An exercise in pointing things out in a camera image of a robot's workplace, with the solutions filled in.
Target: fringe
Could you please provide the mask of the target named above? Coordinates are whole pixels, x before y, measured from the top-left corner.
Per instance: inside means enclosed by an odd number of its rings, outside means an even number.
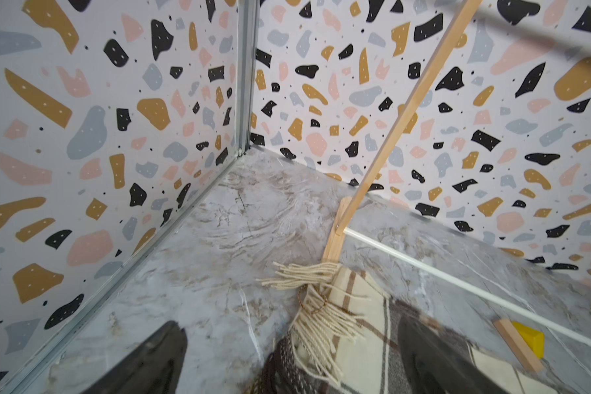
[[[304,301],[300,301],[300,310],[289,328],[290,333],[299,340],[309,355],[309,360],[300,358],[292,341],[294,358],[298,365],[314,378],[335,383],[341,387],[343,373],[335,362],[337,348],[333,344],[333,336],[355,341],[363,337],[362,327],[358,320],[363,316],[353,315],[335,304],[328,302],[330,291],[336,290],[344,295],[367,299],[358,295],[349,295],[331,284],[341,268],[340,264],[321,263],[303,266],[289,264],[284,266],[274,262],[279,268],[278,278],[258,279],[264,286],[278,290],[306,287]]]
[[[263,286],[271,286],[276,290],[297,289],[306,284],[330,284],[341,265],[335,263],[322,263],[317,265],[289,264],[285,266],[274,262],[279,268],[276,272],[280,278],[257,279]]]

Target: gray marble surface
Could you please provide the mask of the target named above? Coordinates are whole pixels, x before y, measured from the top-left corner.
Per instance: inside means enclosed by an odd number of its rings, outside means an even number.
[[[253,148],[104,306],[28,393],[79,393],[169,319],[186,329],[178,393],[240,393],[297,310],[293,291],[262,288],[272,261],[316,264],[342,197],[354,188]],[[591,338],[591,289],[512,258],[378,198],[350,227]],[[491,321],[545,333],[536,379],[591,393],[591,348],[488,304],[347,237],[341,262],[520,368]],[[246,312],[247,301],[250,317]],[[248,330],[260,344],[255,349]]]

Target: white plastic rod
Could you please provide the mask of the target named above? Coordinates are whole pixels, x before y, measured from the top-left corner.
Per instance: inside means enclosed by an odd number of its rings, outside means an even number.
[[[578,334],[575,331],[571,331],[568,328],[561,326],[560,324],[556,324],[552,320],[545,319],[544,317],[539,316],[536,313],[530,312],[527,309],[523,309],[520,306],[515,305],[509,301],[505,301],[504,299],[499,298],[496,295],[493,295],[487,291],[477,288],[476,286],[473,286],[472,284],[469,284],[469,283],[465,282],[464,280],[457,279],[456,277],[449,275],[446,272],[442,272],[439,269],[433,268],[430,265],[427,265],[423,262],[416,260],[415,258],[407,256],[406,254],[399,252],[396,249],[390,248],[387,245],[383,245],[382,243],[375,241],[375,240],[373,240],[373,239],[371,239],[359,232],[351,230],[350,228],[344,229],[343,232],[346,235],[351,236],[352,238],[360,240],[364,243],[367,243],[371,247],[377,248],[377,249],[381,250],[382,252],[387,253],[390,256],[394,256],[396,258],[399,258],[400,260],[402,260],[406,263],[409,263],[409,264],[413,265],[414,267],[417,267],[421,270],[424,270],[424,271],[432,274],[433,276],[436,276],[440,279],[446,280],[447,282],[454,284],[458,288],[462,288],[466,291],[473,293],[474,295],[482,297],[483,299],[485,299],[487,301],[501,305],[504,308],[509,309],[510,311],[518,313],[519,315],[521,315],[523,317],[533,320],[536,323],[539,323],[551,330],[557,331],[560,334],[563,334],[567,337],[570,337],[571,339],[574,339],[580,343],[584,343],[585,345],[588,345],[591,347],[591,339],[585,337],[584,335]]]

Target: yellow object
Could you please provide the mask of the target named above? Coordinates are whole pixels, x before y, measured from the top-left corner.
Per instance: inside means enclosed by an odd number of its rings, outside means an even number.
[[[516,321],[513,321],[512,325],[517,329],[534,354],[536,354],[536,357],[542,359],[544,354],[545,335],[540,331],[536,331]]]

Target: terrazzo pattern wall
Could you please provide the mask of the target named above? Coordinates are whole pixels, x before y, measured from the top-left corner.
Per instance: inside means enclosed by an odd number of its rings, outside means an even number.
[[[252,141],[357,186],[455,0],[261,0]],[[591,286],[591,0],[484,0],[371,192]]]
[[[235,0],[0,1],[0,380],[236,156]]]

